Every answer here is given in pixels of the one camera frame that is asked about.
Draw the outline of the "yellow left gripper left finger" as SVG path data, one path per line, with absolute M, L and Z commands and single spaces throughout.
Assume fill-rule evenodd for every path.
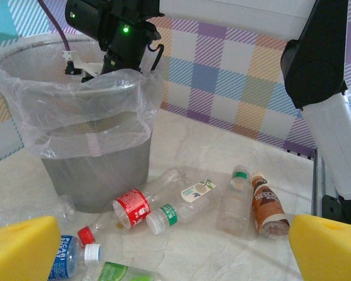
M 0 281 L 47 281 L 60 241 L 53 216 L 0 227 Z

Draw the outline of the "brown coffee label bottle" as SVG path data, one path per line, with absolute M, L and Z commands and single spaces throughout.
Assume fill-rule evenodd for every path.
M 265 176 L 254 173 L 251 176 L 253 187 L 252 210 L 256 231 L 259 235 L 277 239 L 288 234 L 290 223 L 276 193 L 270 188 Z

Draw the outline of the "green lime label bottle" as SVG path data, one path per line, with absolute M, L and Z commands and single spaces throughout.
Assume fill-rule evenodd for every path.
M 113 262 L 91 262 L 81 281 L 166 281 L 158 272 Z

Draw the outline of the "clear plastic bin liner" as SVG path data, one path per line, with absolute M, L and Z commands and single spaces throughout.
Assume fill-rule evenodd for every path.
M 59 39 L 37 38 L 0 50 L 0 92 L 29 151 L 97 157 L 148 141 L 164 93 L 150 62 L 82 82 L 64 72 L 63 50 Z

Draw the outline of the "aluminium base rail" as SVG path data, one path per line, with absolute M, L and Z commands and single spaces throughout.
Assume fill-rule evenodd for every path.
M 340 220 L 341 208 L 338 202 L 338 192 L 331 178 L 324 159 L 318 149 L 312 155 L 312 201 L 311 214 L 329 220 Z

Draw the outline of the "grey metal mesh bin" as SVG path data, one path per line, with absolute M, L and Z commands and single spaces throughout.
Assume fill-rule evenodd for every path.
M 55 34 L 43 34 L 25 37 L 16 43 L 32 38 L 61 40 Z M 146 51 L 138 72 L 144 71 L 147 61 L 151 69 L 155 58 L 156 53 Z M 44 159 L 32 154 L 24 146 L 42 161 L 57 194 L 70 196 L 78 211 L 101 213 L 109 209 L 108 204 L 115 197 L 146 181 L 151 137 L 152 134 L 149 140 L 134 148 L 97 157 Z

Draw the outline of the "crushed clear plastic bottle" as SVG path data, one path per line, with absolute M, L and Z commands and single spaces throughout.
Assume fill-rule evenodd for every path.
M 73 221 L 75 217 L 75 205 L 72 198 L 64 194 L 57 198 L 56 203 L 56 217 L 62 222 Z

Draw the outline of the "red cap clear bottle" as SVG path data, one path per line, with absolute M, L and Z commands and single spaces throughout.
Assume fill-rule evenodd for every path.
M 113 218 L 107 220 L 96 220 L 90 225 L 81 228 L 77 235 L 83 245 L 93 244 L 98 241 L 98 238 L 113 230 L 116 221 Z

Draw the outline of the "clear bottle green neck band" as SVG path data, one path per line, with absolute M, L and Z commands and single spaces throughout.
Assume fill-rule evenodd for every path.
M 246 166 L 234 167 L 219 209 L 219 230 L 242 236 L 248 229 L 252 209 L 253 187 Z

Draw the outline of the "blue Pocari label bottle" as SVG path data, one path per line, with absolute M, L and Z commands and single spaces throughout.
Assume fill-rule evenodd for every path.
M 54 259 L 48 281 L 64 280 L 74 277 L 85 270 L 91 262 L 101 260 L 101 245 L 83 245 L 79 238 L 62 235 L 58 252 Z

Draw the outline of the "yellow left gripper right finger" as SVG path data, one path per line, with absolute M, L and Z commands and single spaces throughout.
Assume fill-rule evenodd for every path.
M 351 281 L 350 224 L 296 215 L 289 243 L 304 281 Z

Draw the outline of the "red label clear bottle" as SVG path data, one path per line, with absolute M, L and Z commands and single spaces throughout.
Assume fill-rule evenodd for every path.
M 159 177 L 135 187 L 113 200 L 119 221 L 131 229 L 145 220 L 151 211 L 159 208 L 186 182 L 186 168 L 174 167 Z

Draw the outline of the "leaf label white cap bottle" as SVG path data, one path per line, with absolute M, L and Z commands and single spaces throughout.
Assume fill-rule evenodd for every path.
M 218 205 L 222 186 L 216 180 L 193 180 L 172 189 L 172 194 L 146 217 L 149 230 L 161 234 L 178 224 L 194 222 Z

